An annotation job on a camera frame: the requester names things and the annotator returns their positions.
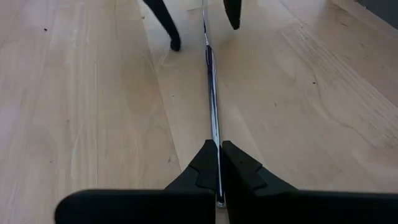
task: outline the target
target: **putter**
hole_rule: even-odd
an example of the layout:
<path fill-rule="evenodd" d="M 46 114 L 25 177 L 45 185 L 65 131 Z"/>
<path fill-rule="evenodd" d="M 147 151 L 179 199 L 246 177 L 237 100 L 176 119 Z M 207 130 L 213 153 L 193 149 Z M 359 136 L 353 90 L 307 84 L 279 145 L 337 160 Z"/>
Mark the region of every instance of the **putter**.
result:
<path fill-rule="evenodd" d="M 217 81 L 216 81 L 216 62 L 214 58 L 213 49 L 210 47 L 209 38 L 206 30 L 205 19 L 205 0 L 201 2 L 202 16 L 203 16 L 203 29 L 205 33 L 206 42 L 206 64 L 207 64 L 207 77 L 208 77 L 208 92 L 210 104 L 210 122 L 211 122 L 211 137 L 217 146 L 217 192 L 216 204 L 219 208 L 224 208 L 224 190 L 221 181 L 221 147 L 220 147 L 220 128 L 218 124 L 218 107 L 217 107 Z"/>

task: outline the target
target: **metal shaft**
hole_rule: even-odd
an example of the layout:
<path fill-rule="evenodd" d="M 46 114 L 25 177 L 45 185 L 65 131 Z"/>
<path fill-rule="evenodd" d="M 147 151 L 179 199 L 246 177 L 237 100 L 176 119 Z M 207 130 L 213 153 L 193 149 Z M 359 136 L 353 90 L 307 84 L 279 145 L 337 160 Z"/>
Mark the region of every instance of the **metal shaft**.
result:
<path fill-rule="evenodd" d="M 210 47 L 210 42 L 206 31 L 205 22 L 205 8 L 202 0 L 203 26 L 205 30 L 206 40 L 206 63 L 208 75 L 208 92 L 210 104 L 210 119 L 211 119 L 211 136 L 217 145 L 217 171 L 218 171 L 218 188 L 216 193 L 216 202 L 219 208 L 225 206 L 224 189 L 221 181 L 221 148 L 220 148 L 220 128 L 218 124 L 218 108 L 217 108 L 217 81 L 216 81 L 216 64 L 213 50 Z"/>

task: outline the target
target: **wood grain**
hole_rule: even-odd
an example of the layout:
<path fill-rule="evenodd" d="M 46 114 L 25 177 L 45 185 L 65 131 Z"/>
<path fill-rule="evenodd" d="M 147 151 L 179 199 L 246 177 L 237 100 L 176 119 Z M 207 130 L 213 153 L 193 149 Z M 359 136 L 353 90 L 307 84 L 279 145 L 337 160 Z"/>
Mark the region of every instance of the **wood grain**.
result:
<path fill-rule="evenodd" d="M 141 1 L 0 2 L 0 223 L 164 188 L 210 138 L 201 2 L 165 3 L 179 53 Z M 222 139 L 301 189 L 398 192 L 395 29 L 351 0 L 207 9 Z"/>

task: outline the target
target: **black rubber foot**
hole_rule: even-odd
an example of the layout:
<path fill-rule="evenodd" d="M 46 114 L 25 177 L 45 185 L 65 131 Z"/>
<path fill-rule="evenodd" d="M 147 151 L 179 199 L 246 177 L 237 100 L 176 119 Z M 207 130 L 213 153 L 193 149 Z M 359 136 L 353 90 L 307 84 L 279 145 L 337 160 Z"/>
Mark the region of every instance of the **black rubber foot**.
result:
<path fill-rule="evenodd" d="M 175 52 L 179 52 L 181 49 L 181 40 L 180 39 L 172 40 L 170 43 L 170 48 Z"/>

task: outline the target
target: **black chair leg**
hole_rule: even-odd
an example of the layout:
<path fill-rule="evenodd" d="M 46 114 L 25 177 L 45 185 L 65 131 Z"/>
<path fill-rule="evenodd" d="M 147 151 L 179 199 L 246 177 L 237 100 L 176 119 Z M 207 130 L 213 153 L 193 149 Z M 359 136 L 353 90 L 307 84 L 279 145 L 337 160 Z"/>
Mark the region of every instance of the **black chair leg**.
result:
<path fill-rule="evenodd" d="M 179 51 L 181 48 L 180 35 L 178 34 L 178 30 L 163 0 L 144 0 L 144 2 L 152 10 L 156 18 L 159 20 L 163 28 L 167 31 L 172 39 L 170 43 L 171 49 L 174 51 Z"/>

